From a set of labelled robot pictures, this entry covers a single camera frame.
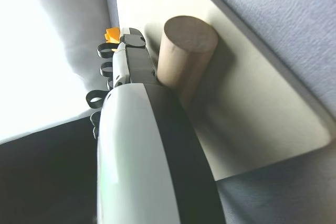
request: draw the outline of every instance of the wooden cylinder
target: wooden cylinder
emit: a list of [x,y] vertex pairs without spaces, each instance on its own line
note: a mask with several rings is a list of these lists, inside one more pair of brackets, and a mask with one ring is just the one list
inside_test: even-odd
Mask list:
[[195,17],[174,17],[164,25],[157,76],[183,107],[191,101],[217,42],[216,31]]

